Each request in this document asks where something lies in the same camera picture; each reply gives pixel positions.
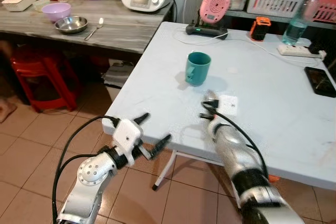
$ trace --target white cable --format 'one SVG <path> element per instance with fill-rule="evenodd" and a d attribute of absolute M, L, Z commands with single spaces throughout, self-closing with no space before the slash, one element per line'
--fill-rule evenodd
<path fill-rule="evenodd" d="M 187 45 L 198 45 L 198 44 L 201 44 L 200 46 L 212 45 L 212 44 L 214 44 L 214 43 L 211 43 L 211 44 L 203 44 L 203 45 L 202 45 L 202 43 L 209 42 L 209 41 L 211 41 L 211 40 L 213 40 L 213 39 L 217 39 L 217 38 L 219 38 L 219 37 L 221 37 L 221 36 L 224 36 L 224 35 L 229 34 L 229 32 L 227 32 L 227 33 L 221 34 L 221 35 L 219 35 L 219 36 L 213 37 L 213 38 L 211 38 L 211 39 L 203 40 L 203 41 L 200 41 L 200 42 L 188 42 L 188 41 L 180 40 L 180 39 L 178 39 L 178 38 L 175 37 L 175 34 L 176 34 L 176 32 L 178 31 L 179 28 L 182 28 L 182 29 L 184 29 L 183 31 L 185 31 L 185 27 L 177 27 L 177 28 L 175 28 L 175 31 L 173 32 L 173 38 L 176 39 L 177 41 L 182 42 L 182 43 L 187 44 Z M 255 46 L 261 48 L 262 50 L 264 50 L 264 51 L 267 52 L 268 54 L 273 55 L 273 56 L 275 56 L 275 57 L 277 57 L 277 58 L 279 58 L 279 59 L 281 59 L 281 60 L 293 61 L 293 62 L 299 62 L 299 63 L 308 64 L 308 65 L 315 64 L 314 67 L 317 66 L 318 64 L 320 64 L 321 62 L 323 62 L 323 60 L 321 60 L 321 61 L 317 61 L 315 58 L 314 58 L 314 59 L 315 59 L 315 62 L 306 62 L 306 61 L 300 61 L 300 60 L 292 60 L 292 59 L 288 59 L 288 58 L 285 57 L 285 56 L 277 55 L 277 54 L 274 54 L 274 53 L 268 51 L 266 48 L 264 48 L 264 47 L 262 47 L 262 46 L 260 46 L 260 45 L 258 45 L 258 44 L 256 44 L 256 43 L 254 43 L 253 41 L 248 41 L 248 40 L 245 40 L 245 39 L 235 39 L 235 38 L 232 38 L 232 39 L 226 39 L 226 40 L 241 40 L 241 41 L 244 41 L 244 42 L 253 44 L 253 45 L 255 45 Z"/>
<path fill-rule="evenodd" d="M 187 0 L 184 1 L 184 5 L 183 5 L 183 12 L 182 12 L 182 23 L 185 23 L 185 19 L 184 19 L 184 13 L 185 13 L 185 5 L 187 3 Z"/>

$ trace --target smartphone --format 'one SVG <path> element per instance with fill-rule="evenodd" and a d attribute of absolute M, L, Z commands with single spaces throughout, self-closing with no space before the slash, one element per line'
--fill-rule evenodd
<path fill-rule="evenodd" d="M 325 97 L 336 97 L 336 90 L 324 70 L 305 67 L 304 71 L 315 94 Z"/>

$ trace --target mug handle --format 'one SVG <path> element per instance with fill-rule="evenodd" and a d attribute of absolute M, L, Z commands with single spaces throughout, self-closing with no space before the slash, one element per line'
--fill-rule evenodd
<path fill-rule="evenodd" d="M 192 77 L 193 77 L 193 75 L 194 75 L 194 73 L 193 73 L 194 70 L 195 70 L 194 67 L 189 67 L 189 68 L 187 69 L 186 74 L 187 74 L 187 77 L 188 77 L 189 79 L 192 79 Z"/>

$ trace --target pink device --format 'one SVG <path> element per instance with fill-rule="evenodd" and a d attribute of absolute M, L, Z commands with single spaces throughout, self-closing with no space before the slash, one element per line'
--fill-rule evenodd
<path fill-rule="evenodd" d="M 203 0 L 199 9 L 200 17 L 206 23 L 216 23 L 223 18 L 229 5 L 230 0 Z"/>

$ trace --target white table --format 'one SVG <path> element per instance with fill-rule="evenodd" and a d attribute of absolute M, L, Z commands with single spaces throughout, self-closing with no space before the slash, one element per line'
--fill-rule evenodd
<path fill-rule="evenodd" d="M 238 97 L 237 115 L 230 118 L 255 141 L 270 174 L 336 189 L 336 99 L 314 94 L 303 70 L 304 66 L 326 70 L 324 64 L 310 58 L 288 57 L 309 65 L 281 59 L 277 51 L 281 36 L 267 34 L 264 42 L 256 42 L 276 57 L 234 40 L 249 41 L 246 31 L 230 30 L 224 41 L 194 46 L 175 38 L 192 42 L 207 38 L 188 36 L 178 27 L 185 25 L 161 24 L 106 115 L 132 119 L 150 112 L 151 118 L 142 125 L 145 142 L 155 143 L 169 132 L 173 154 L 184 152 L 217 163 L 207 122 L 198 118 L 204 112 L 200 101 L 208 89 Z M 192 50 L 212 58 L 207 79 L 199 87 L 184 81 L 186 57 Z M 109 120 L 102 123 L 104 132 L 112 134 Z"/>

